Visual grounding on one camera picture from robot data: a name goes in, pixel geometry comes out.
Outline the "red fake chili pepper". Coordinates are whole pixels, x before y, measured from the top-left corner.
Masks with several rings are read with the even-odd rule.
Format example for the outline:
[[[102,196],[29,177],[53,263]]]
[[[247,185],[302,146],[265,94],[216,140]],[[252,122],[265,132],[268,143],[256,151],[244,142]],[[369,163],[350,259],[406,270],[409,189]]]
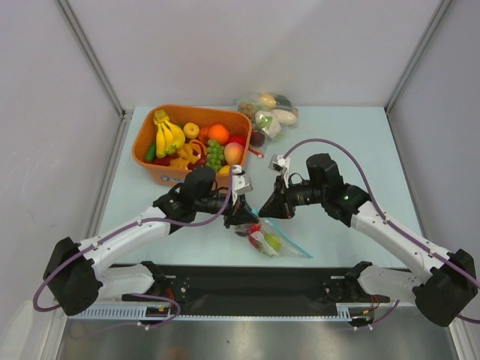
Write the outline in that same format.
[[[262,227],[260,224],[252,224],[248,232],[248,240],[250,244],[259,252],[264,251],[263,240],[264,235],[262,233]]]

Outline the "clear zip top bag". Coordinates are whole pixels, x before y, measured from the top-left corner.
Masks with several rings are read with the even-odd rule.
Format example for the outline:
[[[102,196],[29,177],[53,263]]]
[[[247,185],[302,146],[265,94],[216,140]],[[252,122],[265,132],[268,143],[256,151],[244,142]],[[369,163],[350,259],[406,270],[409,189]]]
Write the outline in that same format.
[[[235,226],[235,233],[246,238],[251,247],[267,257],[313,257],[284,233],[274,222],[260,219],[258,223]]]

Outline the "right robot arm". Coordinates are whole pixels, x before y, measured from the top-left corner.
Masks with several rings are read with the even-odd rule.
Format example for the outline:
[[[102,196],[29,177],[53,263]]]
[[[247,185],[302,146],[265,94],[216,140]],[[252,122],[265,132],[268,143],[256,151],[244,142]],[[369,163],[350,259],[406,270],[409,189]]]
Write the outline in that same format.
[[[402,272],[360,262],[346,282],[351,299],[387,296],[414,304],[432,323],[447,327],[476,297],[479,285],[469,253],[451,252],[395,223],[372,195],[344,182],[329,154],[310,156],[309,178],[296,184],[289,180],[288,157],[275,155],[269,166],[278,175],[272,195],[259,211],[261,218],[290,219],[296,207],[319,204],[330,218],[373,239],[407,267]]]

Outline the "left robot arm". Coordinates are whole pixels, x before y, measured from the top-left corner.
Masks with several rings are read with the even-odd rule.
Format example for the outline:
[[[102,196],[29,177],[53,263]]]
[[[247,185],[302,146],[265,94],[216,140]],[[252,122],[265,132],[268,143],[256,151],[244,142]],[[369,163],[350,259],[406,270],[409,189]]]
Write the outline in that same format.
[[[153,240],[184,227],[202,227],[217,218],[231,227],[258,221],[245,199],[251,180],[241,166],[233,166],[228,185],[214,189],[215,172],[200,166],[184,181],[156,199],[143,213],[121,226],[75,242],[66,237],[52,252],[43,274],[56,307],[68,316],[82,313],[98,300],[172,302],[168,280],[153,262],[117,267],[116,261]]]

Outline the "green fake pear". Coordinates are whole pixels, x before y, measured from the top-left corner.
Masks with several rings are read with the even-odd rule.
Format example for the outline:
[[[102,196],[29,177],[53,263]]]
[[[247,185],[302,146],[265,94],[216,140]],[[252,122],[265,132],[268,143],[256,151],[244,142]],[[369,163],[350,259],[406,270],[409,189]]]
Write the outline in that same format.
[[[265,234],[264,238],[267,244],[275,251],[278,252],[282,247],[282,240],[281,238],[277,237],[276,235]]]

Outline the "fake lemon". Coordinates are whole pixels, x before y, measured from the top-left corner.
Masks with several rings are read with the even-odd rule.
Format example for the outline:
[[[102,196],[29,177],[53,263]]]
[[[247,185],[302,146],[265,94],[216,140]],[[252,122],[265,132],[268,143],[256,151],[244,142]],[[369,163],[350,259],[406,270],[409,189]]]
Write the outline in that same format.
[[[230,165],[225,165],[223,167],[221,167],[218,171],[218,175],[227,175],[230,171]]]

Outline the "fake peach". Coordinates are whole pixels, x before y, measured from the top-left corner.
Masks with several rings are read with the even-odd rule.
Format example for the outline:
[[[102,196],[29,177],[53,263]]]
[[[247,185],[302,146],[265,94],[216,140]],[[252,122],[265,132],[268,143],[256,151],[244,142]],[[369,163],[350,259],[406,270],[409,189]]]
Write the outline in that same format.
[[[231,142],[224,147],[225,161],[229,165],[239,165],[242,162],[245,147],[237,142]]]

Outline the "green fake grapes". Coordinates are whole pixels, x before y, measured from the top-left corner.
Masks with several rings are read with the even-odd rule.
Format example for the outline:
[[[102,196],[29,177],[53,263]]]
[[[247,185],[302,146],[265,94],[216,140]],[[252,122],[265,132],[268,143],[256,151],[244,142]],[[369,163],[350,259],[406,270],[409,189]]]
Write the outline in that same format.
[[[206,165],[218,173],[226,164],[224,147],[213,139],[210,139],[207,145]]]

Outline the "dark red fake plum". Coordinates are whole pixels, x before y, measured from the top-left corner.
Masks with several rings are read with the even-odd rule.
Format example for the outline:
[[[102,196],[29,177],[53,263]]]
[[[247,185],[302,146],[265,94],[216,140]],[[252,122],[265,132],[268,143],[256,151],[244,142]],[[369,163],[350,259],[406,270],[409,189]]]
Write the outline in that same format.
[[[262,147],[266,141],[266,136],[261,130],[252,130],[250,135],[250,145],[253,147]]]

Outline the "red fake apple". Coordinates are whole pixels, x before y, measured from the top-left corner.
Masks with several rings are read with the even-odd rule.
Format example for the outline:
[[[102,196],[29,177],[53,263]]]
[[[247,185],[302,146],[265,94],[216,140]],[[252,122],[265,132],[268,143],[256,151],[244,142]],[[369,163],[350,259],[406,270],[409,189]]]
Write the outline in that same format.
[[[237,143],[239,144],[240,146],[243,146],[245,147],[246,146],[246,138],[243,137],[243,136],[231,136],[228,140],[227,140],[227,143],[226,144],[230,144],[230,143]]]

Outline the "fake orange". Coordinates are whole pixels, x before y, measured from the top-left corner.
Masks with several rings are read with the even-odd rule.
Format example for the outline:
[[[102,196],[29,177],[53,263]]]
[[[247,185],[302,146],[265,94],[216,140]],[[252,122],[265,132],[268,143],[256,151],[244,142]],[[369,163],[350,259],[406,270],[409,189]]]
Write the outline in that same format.
[[[208,129],[208,138],[219,143],[221,146],[225,145],[230,138],[230,132],[222,124],[214,124]]]

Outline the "yellow fake apple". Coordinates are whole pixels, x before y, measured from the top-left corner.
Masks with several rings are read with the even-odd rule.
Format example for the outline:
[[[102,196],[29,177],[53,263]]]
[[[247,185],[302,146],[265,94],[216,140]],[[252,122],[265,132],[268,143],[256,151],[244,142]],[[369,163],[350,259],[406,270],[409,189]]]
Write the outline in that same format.
[[[193,122],[188,122],[184,125],[183,127],[184,135],[192,140],[196,139],[199,134],[200,134],[200,127],[197,124],[194,124]]]

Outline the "yellow fake banana bunch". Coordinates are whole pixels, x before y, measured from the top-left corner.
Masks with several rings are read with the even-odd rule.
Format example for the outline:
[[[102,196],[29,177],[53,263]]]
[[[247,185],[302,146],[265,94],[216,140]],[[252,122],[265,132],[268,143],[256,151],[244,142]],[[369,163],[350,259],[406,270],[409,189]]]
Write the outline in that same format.
[[[173,155],[183,147],[186,140],[185,134],[178,125],[170,121],[165,110],[155,110],[153,122],[157,126],[155,137],[157,158]]]

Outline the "orange plastic bin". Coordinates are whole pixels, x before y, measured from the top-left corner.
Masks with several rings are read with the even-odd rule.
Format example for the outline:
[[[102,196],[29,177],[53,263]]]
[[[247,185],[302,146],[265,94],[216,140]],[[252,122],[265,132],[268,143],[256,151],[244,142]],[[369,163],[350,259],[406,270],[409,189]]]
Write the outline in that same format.
[[[146,161],[148,147],[157,137],[158,126],[154,124],[154,117],[155,112],[159,110],[164,110],[175,125],[185,125],[188,122],[193,122],[201,128],[209,125],[223,125],[231,137],[242,137],[245,146],[239,164],[245,165],[252,131],[251,121],[246,115],[225,109],[174,104],[161,105],[152,109],[145,117],[132,148],[133,159],[145,169],[154,182],[161,185],[175,185],[183,181],[190,172],[188,168],[179,169]]]

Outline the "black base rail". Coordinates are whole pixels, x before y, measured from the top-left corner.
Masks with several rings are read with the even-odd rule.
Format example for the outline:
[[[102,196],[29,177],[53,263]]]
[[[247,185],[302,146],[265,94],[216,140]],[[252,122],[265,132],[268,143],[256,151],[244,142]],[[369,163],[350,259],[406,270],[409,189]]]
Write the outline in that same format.
[[[173,296],[187,316],[319,317],[338,304],[378,305],[348,268],[156,265],[148,295]]]

